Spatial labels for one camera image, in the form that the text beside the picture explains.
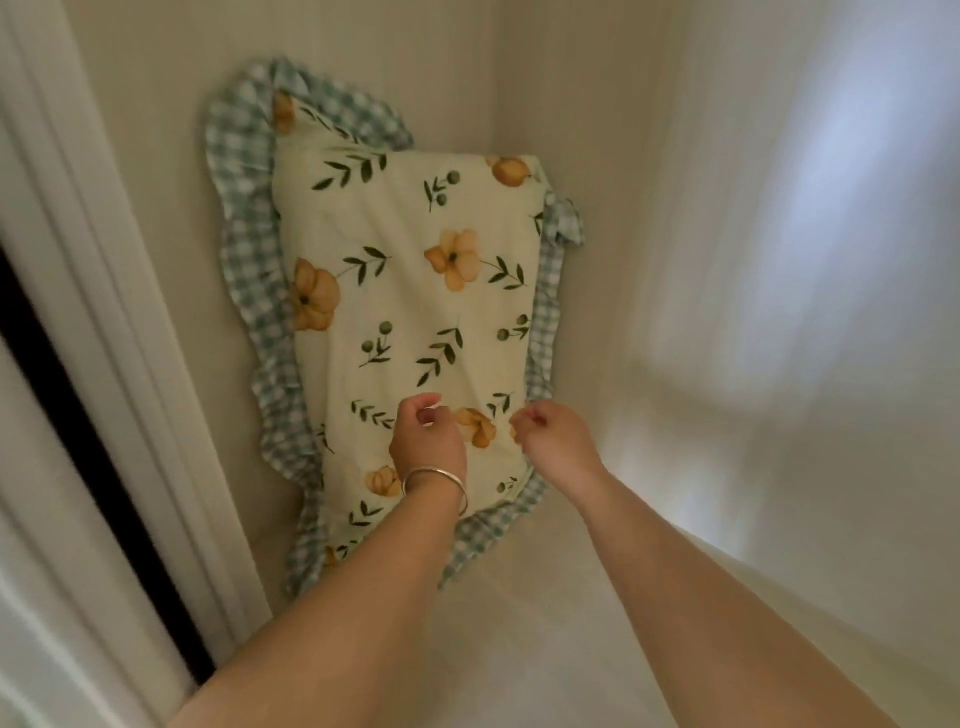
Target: floral pillowcase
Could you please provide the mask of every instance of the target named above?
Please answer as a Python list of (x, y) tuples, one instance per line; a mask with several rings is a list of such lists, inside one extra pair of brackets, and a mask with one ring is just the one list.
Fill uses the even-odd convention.
[(275, 99), (274, 202), (307, 409), (324, 454), (327, 561), (400, 498), (388, 447), (399, 402), (436, 391), (468, 448), (467, 518), (531, 471), (522, 406), (546, 186), (532, 158), (362, 145)]

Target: bracelet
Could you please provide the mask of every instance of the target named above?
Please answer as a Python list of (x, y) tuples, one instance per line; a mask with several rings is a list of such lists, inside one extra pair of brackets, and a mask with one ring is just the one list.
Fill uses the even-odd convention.
[(400, 483), (401, 493), (403, 493), (405, 496), (407, 495), (407, 483), (410, 482), (410, 478), (412, 478), (414, 475), (418, 473), (436, 473), (437, 475), (442, 475), (443, 477), (448, 478), (453, 482), (455, 482), (457, 486), (460, 488), (461, 492), (464, 494), (464, 507), (460, 509), (460, 515), (463, 516), (467, 512), (467, 508), (469, 506), (470, 501), (469, 501), (469, 497), (467, 496), (467, 486), (464, 485), (464, 481), (461, 480), (456, 475), (454, 475), (453, 473), (448, 473), (447, 471), (441, 468), (434, 468), (432, 465), (421, 465), (418, 468), (411, 469), (411, 471), (407, 474), (407, 476), (403, 478), (403, 482)]

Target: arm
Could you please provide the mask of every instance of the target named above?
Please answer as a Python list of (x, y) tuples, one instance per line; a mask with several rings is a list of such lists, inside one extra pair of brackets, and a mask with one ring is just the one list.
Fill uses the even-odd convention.
[[(425, 409), (439, 400), (426, 394), (400, 404), (390, 454), (401, 478), (432, 465), (466, 480), (453, 415)], [(416, 475), (350, 558), (244, 645), (171, 728), (368, 725), (436, 597), (460, 506), (456, 484)]]
[(580, 512), (681, 728), (893, 721), (803, 636), (610, 475), (587, 426), (539, 401), (517, 441)]

